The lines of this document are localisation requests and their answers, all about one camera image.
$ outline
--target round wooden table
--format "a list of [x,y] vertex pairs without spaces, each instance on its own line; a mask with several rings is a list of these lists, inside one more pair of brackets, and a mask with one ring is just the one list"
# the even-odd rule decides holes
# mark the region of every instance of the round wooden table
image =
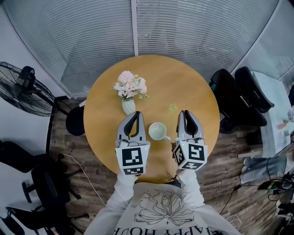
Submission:
[[[98,159],[111,171],[118,173],[114,152],[118,125],[126,117],[121,98],[113,85],[124,70],[146,80],[148,98],[135,98],[136,110],[144,117],[147,140],[151,142],[147,172],[141,182],[165,183],[175,176],[177,164],[172,158],[171,143],[153,141],[148,128],[153,122],[162,122],[167,135],[174,142],[181,110],[191,111],[204,129],[208,154],[215,146],[219,133],[220,116],[215,96],[207,82],[188,65],[165,56],[136,56],[123,60],[106,70],[92,86],[84,111],[87,140]],[[170,111],[170,104],[177,109]]]

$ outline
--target flower vase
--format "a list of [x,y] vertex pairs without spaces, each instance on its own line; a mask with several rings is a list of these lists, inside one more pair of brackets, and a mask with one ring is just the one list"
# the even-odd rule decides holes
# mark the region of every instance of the flower vase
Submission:
[[121,106],[123,108],[124,113],[128,116],[134,111],[136,111],[135,101],[133,99],[122,100]]

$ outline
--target person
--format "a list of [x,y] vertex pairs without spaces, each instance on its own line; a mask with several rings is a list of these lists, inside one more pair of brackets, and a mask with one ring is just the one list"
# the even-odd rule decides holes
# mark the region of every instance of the person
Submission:
[[136,183],[118,174],[115,191],[85,235],[241,235],[204,204],[195,171],[178,170],[179,184]]

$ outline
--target human arm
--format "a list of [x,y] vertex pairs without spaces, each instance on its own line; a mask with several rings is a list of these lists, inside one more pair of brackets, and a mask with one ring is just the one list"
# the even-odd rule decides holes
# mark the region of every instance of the human arm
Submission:
[[179,169],[177,175],[181,183],[183,203],[200,215],[211,231],[221,231],[224,235],[241,235],[215,209],[205,205],[195,171]]
[[114,193],[105,208],[101,209],[87,228],[85,235],[112,235],[120,217],[134,195],[133,186],[137,176],[118,174]]

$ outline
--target white cup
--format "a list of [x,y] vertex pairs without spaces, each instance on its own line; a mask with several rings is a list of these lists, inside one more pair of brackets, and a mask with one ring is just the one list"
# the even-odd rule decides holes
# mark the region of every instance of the white cup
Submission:
[[148,130],[152,140],[168,140],[170,137],[166,135],[166,127],[162,123],[152,123]]

